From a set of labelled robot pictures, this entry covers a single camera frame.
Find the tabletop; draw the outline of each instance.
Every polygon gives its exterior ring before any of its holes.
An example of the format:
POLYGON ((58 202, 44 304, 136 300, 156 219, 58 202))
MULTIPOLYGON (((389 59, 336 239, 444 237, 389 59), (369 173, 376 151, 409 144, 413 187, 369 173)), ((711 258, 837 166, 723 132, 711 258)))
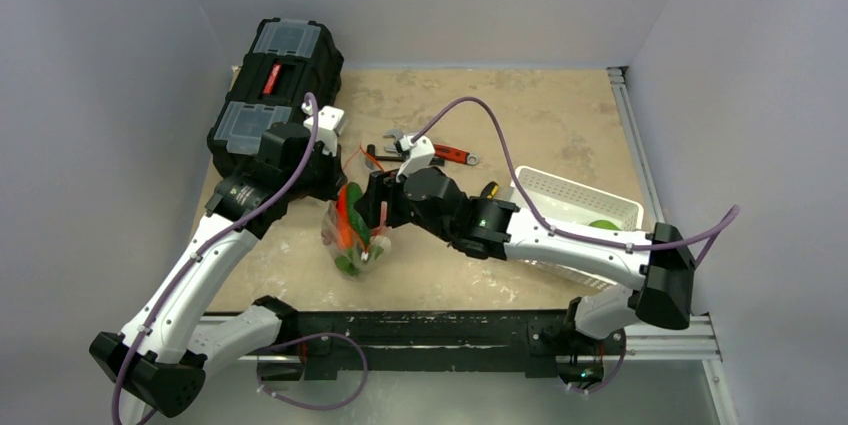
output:
MULTIPOLYGON (((348 114, 342 157, 388 143, 392 128, 415 131, 454 98, 485 100, 501 123, 513 162, 644 204, 618 108, 604 70, 352 70, 335 106, 348 114)), ((469 195, 491 180, 509 188, 497 134, 482 108, 460 105, 427 136, 477 154, 480 164, 444 172, 469 195)), ((346 168, 367 182, 361 155, 346 168)), ((197 218, 220 176, 209 167, 197 218)), ((241 311, 274 295, 298 310, 481 310, 566 308, 588 287, 526 263, 476 260, 414 225, 390 230, 392 250, 358 279, 344 277, 321 243, 327 203, 292 203, 233 270, 210 311, 241 311)))

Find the white plastic basket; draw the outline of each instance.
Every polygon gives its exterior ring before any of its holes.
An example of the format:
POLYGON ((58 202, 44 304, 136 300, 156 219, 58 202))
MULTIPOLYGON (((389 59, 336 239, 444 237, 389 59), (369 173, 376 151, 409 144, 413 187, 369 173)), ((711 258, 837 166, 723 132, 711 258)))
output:
MULTIPOLYGON (((592 188, 530 167, 518 167, 516 175, 530 200, 547 218, 561 222, 589 225, 595 220, 609 220, 624 231, 638 230, 642 226, 642 205, 612 193, 592 188)), ((509 201, 520 207, 527 202, 510 183, 509 201)), ((615 282, 598 275, 580 272, 561 264, 527 261, 526 263, 559 275, 563 278, 603 290, 615 282)))

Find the beige tabletop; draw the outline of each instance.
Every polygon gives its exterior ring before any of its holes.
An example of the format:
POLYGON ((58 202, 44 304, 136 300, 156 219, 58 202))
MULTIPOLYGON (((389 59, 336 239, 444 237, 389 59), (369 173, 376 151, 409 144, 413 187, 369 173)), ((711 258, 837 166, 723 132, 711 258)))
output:
MULTIPOLYGON (((454 98, 487 101, 501 122, 516 166, 554 175, 644 203, 618 108, 603 70, 355 70, 342 73, 335 106, 348 114, 343 157, 368 143, 382 147, 391 128, 415 131, 454 98)), ((481 157, 475 167, 443 170, 469 195, 490 181, 509 188, 497 135, 475 104, 455 108, 428 134, 436 143, 481 157)), ((366 183, 360 157, 351 180, 366 183)), ((220 176, 210 165, 197 216, 220 176)), ((358 280, 335 268, 321 243, 327 204, 289 206, 236 266, 210 310, 241 311, 274 295, 299 310, 459 310, 564 308, 594 288, 519 262, 475 260, 407 225, 391 230, 392 251, 358 280)))

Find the transparent bag of vegetables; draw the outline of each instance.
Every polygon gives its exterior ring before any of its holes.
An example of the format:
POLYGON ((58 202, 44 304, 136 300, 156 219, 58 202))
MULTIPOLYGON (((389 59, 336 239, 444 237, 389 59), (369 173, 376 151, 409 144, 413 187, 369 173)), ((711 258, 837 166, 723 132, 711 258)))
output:
POLYGON ((356 182, 345 185, 339 200, 331 202, 324 214, 321 239, 336 268, 346 277, 360 277, 388 254, 392 242, 384 235, 385 227, 369 229, 353 205, 362 197, 356 182))

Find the black toolbox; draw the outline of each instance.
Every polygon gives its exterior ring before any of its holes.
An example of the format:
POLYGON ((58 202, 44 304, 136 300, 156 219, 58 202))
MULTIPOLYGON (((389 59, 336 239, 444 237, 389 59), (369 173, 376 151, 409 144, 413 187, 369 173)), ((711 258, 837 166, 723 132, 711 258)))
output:
POLYGON ((324 25, 313 21, 262 20, 241 70, 227 93, 206 143, 222 177, 255 155, 273 123, 303 123, 303 96, 332 105, 341 88, 344 57, 324 25))

